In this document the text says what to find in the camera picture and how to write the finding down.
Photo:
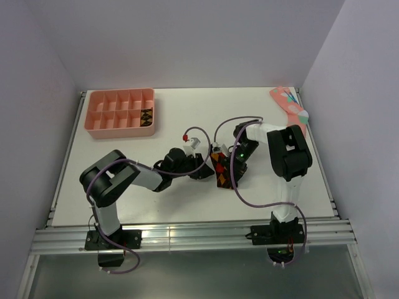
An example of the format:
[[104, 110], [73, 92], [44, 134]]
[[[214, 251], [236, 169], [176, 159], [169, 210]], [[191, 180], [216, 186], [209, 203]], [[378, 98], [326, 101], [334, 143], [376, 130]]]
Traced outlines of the red yellow argyle sock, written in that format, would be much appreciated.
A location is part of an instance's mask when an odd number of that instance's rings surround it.
[[221, 189], [233, 189], [229, 170], [230, 156], [224, 153], [211, 153], [211, 163], [216, 175], [216, 185]]

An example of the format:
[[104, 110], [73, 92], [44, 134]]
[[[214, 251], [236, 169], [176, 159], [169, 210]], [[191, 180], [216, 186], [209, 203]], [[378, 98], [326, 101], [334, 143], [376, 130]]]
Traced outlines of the brown tan argyle sock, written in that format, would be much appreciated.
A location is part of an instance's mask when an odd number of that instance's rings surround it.
[[140, 126], [148, 127], [153, 124], [153, 108], [146, 108], [140, 110]]

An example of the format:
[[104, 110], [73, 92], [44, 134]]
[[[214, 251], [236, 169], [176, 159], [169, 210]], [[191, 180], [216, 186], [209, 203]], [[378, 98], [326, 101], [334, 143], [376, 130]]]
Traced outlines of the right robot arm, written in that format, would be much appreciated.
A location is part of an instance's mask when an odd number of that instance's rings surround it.
[[[312, 155], [299, 125], [274, 126], [261, 121], [240, 123], [235, 137], [229, 170], [231, 184], [238, 198], [253, 208], [271, 207], [270, 236], [275, 242], [285, 242], [299, 224], [299, 191], [304, 176], [312, 166]], [[268, 145], [272, 170], [279, 178], [277, 202], [256, 205], [243, 199], [237, 190], [234, 162], [245, 163], [259, 144]]]

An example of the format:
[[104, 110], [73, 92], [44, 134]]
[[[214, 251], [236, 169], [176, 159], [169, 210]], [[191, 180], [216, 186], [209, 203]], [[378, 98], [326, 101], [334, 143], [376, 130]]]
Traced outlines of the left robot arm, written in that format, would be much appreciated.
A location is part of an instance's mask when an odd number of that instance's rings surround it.
[[162, 192], [177, 177], [206, 179], [214, 174], [199, 153], [187, 154], [172, 148], [152, 168], [131, 162], [115, 149], [85, 169], [79, 177], [88, 199], [94, 207], [94, 218], [99, 227], [99, 242], [108, 249], [123, 245], [122, 225], [118, 218], [116, 201], [131, 186]]

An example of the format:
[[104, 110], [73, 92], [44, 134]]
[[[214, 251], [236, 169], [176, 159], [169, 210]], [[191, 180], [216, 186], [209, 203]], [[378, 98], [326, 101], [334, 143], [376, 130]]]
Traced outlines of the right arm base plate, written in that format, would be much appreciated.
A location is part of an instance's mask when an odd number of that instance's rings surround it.
[[305, 233], [301, 224], [252, 225], [250, 232], [245, 235], [253, 245], [301, 244], [305, 240]]

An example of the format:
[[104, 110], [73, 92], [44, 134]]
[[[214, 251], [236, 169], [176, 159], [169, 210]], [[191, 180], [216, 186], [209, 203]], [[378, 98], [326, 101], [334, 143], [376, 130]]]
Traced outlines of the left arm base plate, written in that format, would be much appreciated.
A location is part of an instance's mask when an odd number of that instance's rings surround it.
[[112, 243], [105, 240], [98, 230], [90, 230], [87, 232], [84, 249], [88, 251], [113, 250], [121, 249], [121, 246], [129, 249], [139, 249], [142, 241], [142, 231], [119, 229], [107, 238]]

